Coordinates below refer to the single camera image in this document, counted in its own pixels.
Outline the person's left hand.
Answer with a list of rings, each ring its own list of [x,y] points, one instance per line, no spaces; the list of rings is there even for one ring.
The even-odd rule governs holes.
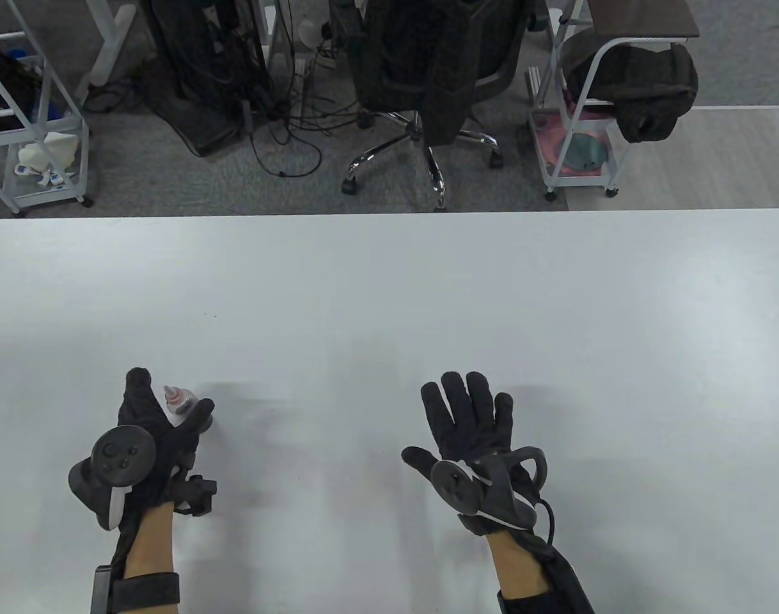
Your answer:
[[[148,432],[155,444],[155,462],[146,478],[126,495],[126,512],[146,512],[164,503],[173,503],[179,514],[202,516],[211,511],[216,483],[187,474],[193,470],[200,436],[207,430],[214,408],[211,398],[201,398],[174,425],[152,391],[150,372],[140,366],[127,372],[118,426],[136,426]]]

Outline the person's right hand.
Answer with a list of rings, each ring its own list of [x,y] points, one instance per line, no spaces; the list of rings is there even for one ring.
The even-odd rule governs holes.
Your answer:
[[[513,448],[514,400],[493,395],[480,372],[446,372],[421,387],[438,455],[410,446],[402,461],[425,477],[471,533],[509,532],[531,553],[547,555],[553,536],[535,534],[547,459],[535,446]]]

